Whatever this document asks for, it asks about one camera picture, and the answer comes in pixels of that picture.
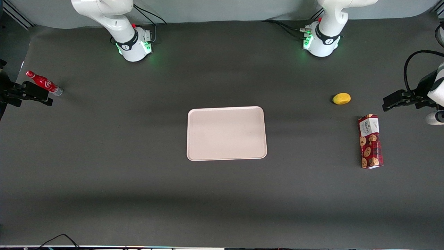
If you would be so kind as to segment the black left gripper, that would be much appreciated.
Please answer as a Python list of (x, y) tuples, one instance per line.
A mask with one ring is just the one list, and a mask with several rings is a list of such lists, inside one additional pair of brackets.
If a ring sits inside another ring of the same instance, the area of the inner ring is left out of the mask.
[(422, 78), (413, 91), (417, 100), (407, 90), (397, 90), (389, 97), (383, 98), (384, 112), (401, 106), (414, 105), (416, 109), (431, 107), (439, 109), (439, 70), (435, 70)]

